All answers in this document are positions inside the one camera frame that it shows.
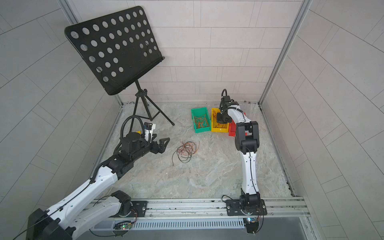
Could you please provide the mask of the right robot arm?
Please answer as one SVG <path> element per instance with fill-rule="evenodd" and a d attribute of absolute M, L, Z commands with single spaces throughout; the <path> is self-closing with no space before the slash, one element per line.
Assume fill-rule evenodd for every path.
<path fill-rule="evenodd" d="M 238 102 L 231 99 L 227 90 L 223 89 L 217 121 L 220 124 L 235 123 L 235 147 L 242 154 L 243 182 L 240 195 L 240 206 L 247 214 L 265 214 L 265 205 L 257 184 L 257 151 L 260 147 L 259 124 L 250 120 L 241 110 Z"/>

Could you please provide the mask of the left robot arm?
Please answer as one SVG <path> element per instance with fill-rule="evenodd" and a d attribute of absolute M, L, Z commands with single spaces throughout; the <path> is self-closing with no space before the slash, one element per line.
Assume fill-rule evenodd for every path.
<path fill-rule="evenodd" d="M 86 207 L 132 169 L 136 160 L 147 153 L 165 152 L 170 138 L 157 142 L 155 128 L 136 115 L 125 119 L 113 155 L 100 163 L 92 176 L 67 197 L 45 211 L 34 211 L 28 218 L 26 239 L 75 240 L 108 217 L 133 212 L 131 197 L 122 191 L 112 193 L 99 205 Z"/>

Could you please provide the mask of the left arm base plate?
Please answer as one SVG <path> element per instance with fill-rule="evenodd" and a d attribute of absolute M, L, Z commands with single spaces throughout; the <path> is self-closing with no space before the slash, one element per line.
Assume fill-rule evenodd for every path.
<path fill-rule="evenodd" d="M 147 210 L 147 201 L 129 201 L 121 205 L 118 216 L 121 218 L 144 217 Z"/>

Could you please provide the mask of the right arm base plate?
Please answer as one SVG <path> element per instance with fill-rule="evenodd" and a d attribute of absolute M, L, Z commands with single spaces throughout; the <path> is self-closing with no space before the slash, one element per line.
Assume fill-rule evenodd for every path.
<path fill-rule="evenodd" d="M 243 206 L 240 200 L 224 200 L 228 216 L 266 216 L 268 214 L 265 201 Z"/>

